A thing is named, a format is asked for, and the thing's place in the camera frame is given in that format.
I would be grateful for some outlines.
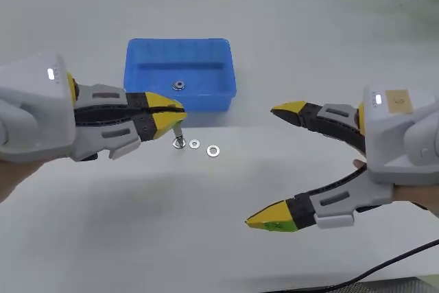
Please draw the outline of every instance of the human hand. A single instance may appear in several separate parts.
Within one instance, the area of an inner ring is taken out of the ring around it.
[[[0,203],[26,178],[35,173],[46,161],[9,163],[0,161]]]
[[[365,162],[355,159],[353,165],[356,168],[363,166]],[[415,202],[423,205],[429,211],[439,214],[439,185],[425,187],[406,187],[396,185],[393,192],[395,202]]]

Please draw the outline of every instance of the yellow label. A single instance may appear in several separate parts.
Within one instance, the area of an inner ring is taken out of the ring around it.
[[[413,106],[407,89],[385,91],[390,113],[412,113]]]

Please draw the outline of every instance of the gray gripper housing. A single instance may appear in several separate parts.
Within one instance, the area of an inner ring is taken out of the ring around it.
[[[347,104],[325,104],[315,114],[316,127],[311,130],[347,142],[365,153],[356,114],[357,109]],[[393,184],[372,181],[366,166],[363,166],[351,175],[308,194],[316,212],[316,224],[321,228],[332,228],[353,225],[354,211],[362,207],[390,204],[393,189]]]
[[[121,88],[102,84],[78,86],[80,94],[75,108],[104,104],[127,104],[125,91]],[[140,144],[140,137],[132,121],[111,126],[77,127],[70,158],[74,161],[82,161],[103,150],[108,150],[110,158],[116,159],[137,149]]]

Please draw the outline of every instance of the black cable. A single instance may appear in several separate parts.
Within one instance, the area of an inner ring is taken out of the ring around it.
[[[385,267],[388,267],[396,262],[400,262],[401,260],[407,259],[408,257],[411,257],[412,255],[418,254],[419,252],[423,252],[424,250],[428,250],[429,248],[432,248],[432,247],[437,246],[437,245],[439,245],[439,239],[436,239],[432,242],[429,242],[427,244],[419,246],[418,248],[410,250],[410,251],[408,251],[404,254],[401,254],[398,257],[394,257],[393,259],[390,259],[386,262],[383,262],[383,263],[379,264],[378,266],[376,266],[372,269],[369,269],[368,271],[359,275],[358,277],[355,277],[354,279],[351,279],[350,281],[345,281],[344,283],[341,283],[341,284],[326,286],[323,288],[315,288],[315,289],[305,288],[305,289],[298,289],[298,290],[283,290],[283,291],[273,291],[270,293],[281,293],[281,292],[282,293],[286,293],[286,292],[291,292],[291,293],[293,293],[293,292],[329,293],[329,292],[333,292],[335,290],[339,290],[341,288],[345,288],[346,286],[355,284],[356,282],[361,281],[362,279],[365,279],[366,277],[370,276],[371,274],[373,274],[381,269],[384,269]]]

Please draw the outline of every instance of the metal washer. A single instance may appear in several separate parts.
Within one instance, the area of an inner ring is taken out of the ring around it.
[[[220,149],[217,145],[210,145],[209,147],[207,147],[206,152],[209,157],[216,157],[220,154]]]
[[[191,140],[189,142],[189,147],[191,149],[198,149],[200,147],[200,142],[197,139]]]

